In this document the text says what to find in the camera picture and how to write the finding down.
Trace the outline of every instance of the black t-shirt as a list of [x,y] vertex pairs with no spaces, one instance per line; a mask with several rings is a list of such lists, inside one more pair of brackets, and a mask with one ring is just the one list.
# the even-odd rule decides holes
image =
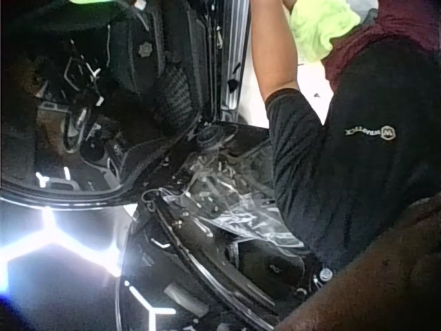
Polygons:
[[440,75],[408,41],[371,44],[349,64],[324,126],[297,90],[275,92],[267,111],[278,207],[332,268],[441,190]]

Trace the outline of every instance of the shirt logo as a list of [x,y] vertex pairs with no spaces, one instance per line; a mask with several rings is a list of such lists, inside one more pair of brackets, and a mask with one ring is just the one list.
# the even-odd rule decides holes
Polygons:
[[383,126],[380,130],[369,130],[362,126],[356,126],[345,131],[347,136],[351,136],[357,132],[361,132],[368,136],[380,136],[381,139],[384,139],[386,141],[394,140],[397,137],[395,129],[391,126]]

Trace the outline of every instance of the person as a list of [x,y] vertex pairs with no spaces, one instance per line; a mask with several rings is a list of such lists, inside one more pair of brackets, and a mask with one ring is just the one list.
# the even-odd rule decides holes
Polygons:
[[288,229],[336,271],[405,208],[441,191],[438,4],[379,0],[373,25],[333,40],[323,64],[334,97],[322,126],[297,83],[282,1],[251,1],[276,202]]
[[276,331],[435,330],[441,311],[441,194],[408,208]]

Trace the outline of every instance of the screw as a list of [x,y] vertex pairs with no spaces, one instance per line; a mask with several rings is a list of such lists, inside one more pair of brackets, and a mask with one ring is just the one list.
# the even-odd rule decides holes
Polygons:
[[330,281],[333,275],[333,272],[328,268],[324,268],[322,271],[320,271],[320,279],[325,283]]

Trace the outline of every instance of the yellow-green cloth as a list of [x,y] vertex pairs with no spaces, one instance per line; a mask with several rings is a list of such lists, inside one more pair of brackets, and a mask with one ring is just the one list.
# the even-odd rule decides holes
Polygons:
[[332,51],[331,39],[358,24],[360,17],[345,0],[297,0],[289,18],[299,57],[307,62],[324,59]]

